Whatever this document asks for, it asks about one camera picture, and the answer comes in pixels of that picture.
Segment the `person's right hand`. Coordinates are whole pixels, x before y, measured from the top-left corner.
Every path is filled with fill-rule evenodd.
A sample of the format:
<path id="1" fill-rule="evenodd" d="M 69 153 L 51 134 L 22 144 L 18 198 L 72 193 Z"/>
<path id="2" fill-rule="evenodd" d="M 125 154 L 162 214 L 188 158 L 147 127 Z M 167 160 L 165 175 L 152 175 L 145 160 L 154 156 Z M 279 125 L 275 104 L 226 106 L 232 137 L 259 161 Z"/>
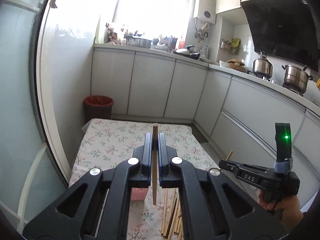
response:
<path id="1" fill-rule="evenodd" d="M 304 214 L 300 211 L 299 200 L 297 196 L 288 196 L 281 202 L 267 202 L 264 200 L 265 192 L 259 190 L 258 204 L 266 211 L 282 210 L 281 224 L 283 224 L 287 233 L 290 233 L 303 219 Z"/>

